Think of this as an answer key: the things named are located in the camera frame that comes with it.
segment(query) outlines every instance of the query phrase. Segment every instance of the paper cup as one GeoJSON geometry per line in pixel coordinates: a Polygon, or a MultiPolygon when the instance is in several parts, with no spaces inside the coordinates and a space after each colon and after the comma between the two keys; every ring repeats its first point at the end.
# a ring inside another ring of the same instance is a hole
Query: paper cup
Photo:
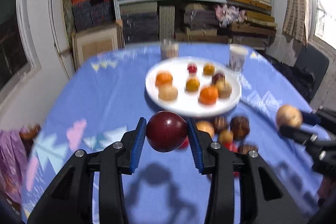
{"type": "Polygon", "coordinates": [[[168,58],[174,58],[179,56],[179,44],[170,40],[164,39],[160,45],[161,48],[161,60],[168,58]]]}
{"type": "Polygon", "coordinates": [[[242,71],[248,53],[249,51],[245,47],[238,44],[230,44],[230,69],[242,71]]]}

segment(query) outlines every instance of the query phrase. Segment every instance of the white cup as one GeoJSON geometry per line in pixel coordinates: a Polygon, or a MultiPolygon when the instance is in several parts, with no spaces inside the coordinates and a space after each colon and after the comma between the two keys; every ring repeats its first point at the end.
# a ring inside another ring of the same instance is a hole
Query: white cup
{"type": "Polygon", "coordinates": [[[229,61],[230,69],[234,71],[242,71],[246,56],[248,55],[249,51],[239,44],[230,44],[229,47],[230,47],[230,61],[229,61]]]}

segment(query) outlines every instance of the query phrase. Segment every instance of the plate of fruit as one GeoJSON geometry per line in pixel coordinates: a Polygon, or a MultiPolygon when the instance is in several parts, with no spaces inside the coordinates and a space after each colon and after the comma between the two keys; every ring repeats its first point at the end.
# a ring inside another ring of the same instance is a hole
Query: plate of fruit
{"type": "Polygon", "coordinates": [[[223,64],[178,57],[153,66],[146,75],[149,97],[164,110],[187,117],[211,117],[233,109],[242,87],[223,64]]]}

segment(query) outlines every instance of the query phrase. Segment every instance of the walnut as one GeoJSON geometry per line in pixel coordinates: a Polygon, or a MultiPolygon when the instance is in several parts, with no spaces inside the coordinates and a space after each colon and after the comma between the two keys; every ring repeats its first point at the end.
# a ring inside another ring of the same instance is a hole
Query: walnut
{"type": "Polygon", "coordinates": [[[217,116],[213,121],[213,126],[215,128],[216,134],[221,133],[224,129],[229,127],[229,123],[223,116],[217,116]]]}
{"type": "Polygon", "coordinates": [[[246,155],[248,151],[254,150],[258,152],[258,147],[251,145],[251,144],[244,144],[242,146],[239,146],[238,153],[246,155]]]}
{"type": "Polygon", "coordinates": [[[236,116],[230,122],[231,131],[235,141],[240,141],[250,133],[250,122],[247,117],[236,116]]]}

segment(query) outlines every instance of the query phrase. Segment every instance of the orange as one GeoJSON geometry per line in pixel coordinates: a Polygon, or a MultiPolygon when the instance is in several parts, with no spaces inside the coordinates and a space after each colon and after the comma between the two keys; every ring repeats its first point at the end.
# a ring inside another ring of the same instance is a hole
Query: orange
{"type": "Polygon", "coordinates": [[[203,67],[204,75],[213,75],[215,72],[215,66],[213,64],[205,64],[203,67]]]}
{"type": "Polygon", "coordinates": [[[161,71],[156,75],[155,86],[173,84],[173,77],[169,71],[161,71]]]}
{"type": "Polygon", "coordinates": [[[218,89],[214,85],[202,88],[199,94],[199,102],[204,105],[215,104],[217,98],[218,98],[218,89]]]}
{"type": "Polygon", "coordinates": [[[200,87],[200,81],[195,78],[190,78],[187,80],[187,83],[185,84],[185,89],[189,92],[195,92],[200,87]]]}

